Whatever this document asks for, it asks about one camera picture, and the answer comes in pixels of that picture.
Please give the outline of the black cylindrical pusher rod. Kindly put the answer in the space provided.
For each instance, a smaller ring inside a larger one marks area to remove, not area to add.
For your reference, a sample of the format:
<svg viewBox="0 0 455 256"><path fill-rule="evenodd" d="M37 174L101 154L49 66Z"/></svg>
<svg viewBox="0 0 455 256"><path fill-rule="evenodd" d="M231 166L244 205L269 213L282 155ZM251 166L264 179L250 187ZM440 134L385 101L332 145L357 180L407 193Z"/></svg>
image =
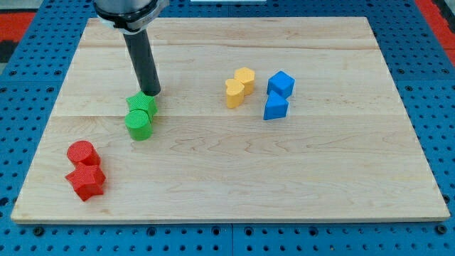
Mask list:
<svg viewBox="0 0 455 256"><path fill-rule="evenodd" d="M153 53L146 30L124 34L129 56L141 91L148 96L156 96L161 91Z"/></svg>

